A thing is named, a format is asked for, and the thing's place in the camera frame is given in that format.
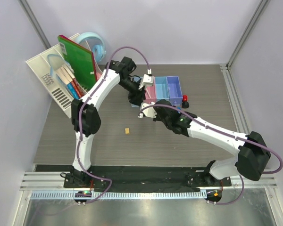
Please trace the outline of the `four colour drawer organizer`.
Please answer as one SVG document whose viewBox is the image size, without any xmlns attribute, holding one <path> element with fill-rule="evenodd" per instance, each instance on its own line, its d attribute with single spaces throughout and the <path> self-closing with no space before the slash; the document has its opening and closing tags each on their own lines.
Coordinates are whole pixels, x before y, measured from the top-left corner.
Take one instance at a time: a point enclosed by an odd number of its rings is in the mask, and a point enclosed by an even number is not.
<svg viewBox="0 0 283 226">
<path fill-rule="evenodd" d="M 175 106 L 182 104 L 183 94 L 178 76 L 155 77 L 154 84 L 146 88 L 145 103 L 150 104 L 161 99 Z"/>
</svg>

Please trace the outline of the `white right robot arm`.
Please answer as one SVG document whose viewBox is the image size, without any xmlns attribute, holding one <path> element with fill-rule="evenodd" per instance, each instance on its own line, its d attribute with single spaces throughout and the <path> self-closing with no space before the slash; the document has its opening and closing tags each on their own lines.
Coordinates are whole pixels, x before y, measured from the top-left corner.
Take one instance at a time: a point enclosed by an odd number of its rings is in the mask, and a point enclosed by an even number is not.
<svg viewBox="0 0 283 226">
<path fill-rule="evenodd" d="M 206 141 L 232 155 L 225 160 L 212 160 L 207 165 L 203 175 L 207 185 L 214 186 L 221 179 L 237 175 L 260 180 L 271 153 L 264 148 L 266 144 L 259 133 L 253 131 L 247 135 L 224 129 L 195 114 L 179 112 L 166 100 L 155 103 L 153 109 L 154 120 L 163 122 L 175 134 Z"/>
</svg>

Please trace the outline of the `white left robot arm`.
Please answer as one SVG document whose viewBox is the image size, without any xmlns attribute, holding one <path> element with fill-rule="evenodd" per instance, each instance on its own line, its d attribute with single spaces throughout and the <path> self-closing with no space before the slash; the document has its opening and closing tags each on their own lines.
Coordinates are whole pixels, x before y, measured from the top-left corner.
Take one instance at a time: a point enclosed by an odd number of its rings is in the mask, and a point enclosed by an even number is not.
<svg viewBox="0 0 283 226">
<path fill-rule="evenodd" d="M 85 171 L 91 169 L 91 150 L 94 135 L 101 126 L 99 108 L 110 91 L 120 85 L 128 93 L 131 104 L 141 106 L 145 100 L 145 88 L 140 88 L 131 73 L 136 69 L 135 62 L 124 57 L 120 62 L 106 64 L 104 74 L 81 99 L 71 103 L 71 123 L 76 135 L 75 159 L 69 173 L 61 173 L 65 179 L 65 188 L 85 188 L 91 182 L 91 176 Z"/>
</svg>

